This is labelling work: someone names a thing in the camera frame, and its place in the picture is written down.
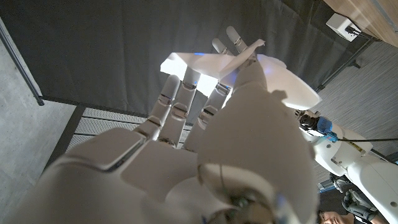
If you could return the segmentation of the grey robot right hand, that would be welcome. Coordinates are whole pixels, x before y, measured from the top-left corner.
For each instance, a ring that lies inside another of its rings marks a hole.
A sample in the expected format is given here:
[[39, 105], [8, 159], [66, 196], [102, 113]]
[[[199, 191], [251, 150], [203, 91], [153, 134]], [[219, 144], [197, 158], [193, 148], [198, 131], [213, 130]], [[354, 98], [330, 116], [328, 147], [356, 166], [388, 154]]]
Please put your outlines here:
[[54, 161], [10, 223], [312, 223], [313, 147], [295, 110], [319, 95], [233, 27], [232, 55], [171, 53], [149, 117]]

